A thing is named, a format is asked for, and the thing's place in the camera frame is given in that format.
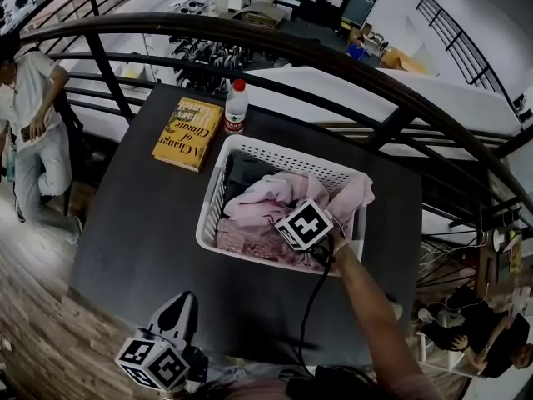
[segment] hand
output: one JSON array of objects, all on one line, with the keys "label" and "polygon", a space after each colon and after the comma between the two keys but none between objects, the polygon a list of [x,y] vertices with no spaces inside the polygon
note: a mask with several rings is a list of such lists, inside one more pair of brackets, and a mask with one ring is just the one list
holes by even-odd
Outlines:
[{"label": "hand", "polygon": [[468,337],[467,336],[457,336],[451,342],[451,347],[454,351],[462,351],[468,347]]},{"label": "hand", "polygon": [[36,138],[42,136],[46,131],[44,126],[44,114],[38,112],[30,123],[30,139],[35,141]]},{"label": "hand", "polygon": [[486,359],[486,356],[488,355],[489,353],[489,349],[488,348],[483,348],[480,353],[476,356],[476,363],[477,364],[482,364],[485,359]]}]

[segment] wooden floor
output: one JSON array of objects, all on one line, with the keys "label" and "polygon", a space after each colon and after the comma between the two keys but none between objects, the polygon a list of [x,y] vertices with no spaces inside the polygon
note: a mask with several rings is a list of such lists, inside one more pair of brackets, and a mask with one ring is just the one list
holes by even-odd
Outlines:
[{"label": "wooden floor", "polygon": [[[92,191],[78,185],[74,195],[72,210],[87,211]],[[12,344],[12,352],[1,352],[8,381],[21,399],[157,398],[113,361],[135,328],[69,290],[74,253],[46,229],[19,223],[11,185],[0,183],[0,336]],[[425,372],[446,400],[456,400],[466,381]]]}]

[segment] black clothing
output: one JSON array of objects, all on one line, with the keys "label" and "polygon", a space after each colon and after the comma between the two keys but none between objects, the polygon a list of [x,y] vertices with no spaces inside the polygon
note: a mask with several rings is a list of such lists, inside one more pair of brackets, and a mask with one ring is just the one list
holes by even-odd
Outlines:
[{"label": "black clothing", "polygon": [[260,181],[265,175],[273,175],[279,169],[270,163],[258,160],[241,151],[232,151],[227,157],[224,192],[224,206],[232,198],[240,196],[252,184]]},{"label": "black clothing", "polygon": [[3,10],[3,7],[1,6],[1,3],[0,3],[0,28],[2,28],[6,22],[3,20],[3,17],[6,16],[6,13],[4,12]]},{"label": "black clothing", "polygon": [[[465,322],[460,326],[449,329],[442,327],[437,322],[431,322],[424,326],[421,331],[435,345],[442,350],[454,351],[451,346],[453,340],[461,335],[468,337],[469,347],[478,354],[489,342],[492,332],[505,316],[504,313],[495,313],[489,305],[476,297],[468,287],[457,289],[446,303],[450,310],[460,310]],[[486,368],[482,375],[488,378],[498,378],[503,372],[511,367],[511,352],[517,347],[526,345],[530,325],[521,316],[516,316],[512,326],[501,333],[486,357]]]},{"label": "black clothing", "polygon": [[530,324],[518,314],[511,327],[504,330],[496,339],[486,356],[486,367],[482,375],[488,378],[498,378],[512,366],[511,353],[526,345],[530,332]]}]

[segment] sleeve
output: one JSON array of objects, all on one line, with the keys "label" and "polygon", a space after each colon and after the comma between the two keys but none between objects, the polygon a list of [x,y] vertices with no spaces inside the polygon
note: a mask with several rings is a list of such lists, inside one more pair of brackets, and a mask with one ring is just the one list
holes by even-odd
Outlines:
[{"label": "sleeve", "polygon": [[399,400],[443,400],[426,375],[413,375],[393,384],[388,390]]},{"label": "sleeve", "polygon": [[42,52],[30,52],[26,57],[29,58],[32,67],[39,71],[45,78],[50,78],[53,70],[57,66],[52,59],[44,55]]}]

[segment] book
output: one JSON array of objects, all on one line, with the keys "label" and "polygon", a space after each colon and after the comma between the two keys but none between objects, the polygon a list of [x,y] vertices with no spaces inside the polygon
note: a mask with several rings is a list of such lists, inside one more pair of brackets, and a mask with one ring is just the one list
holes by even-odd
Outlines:
[{"label": "book", "polygon": [[222,118],[222,107],[183,97],[153,148],[155,159],[195,172]]}]

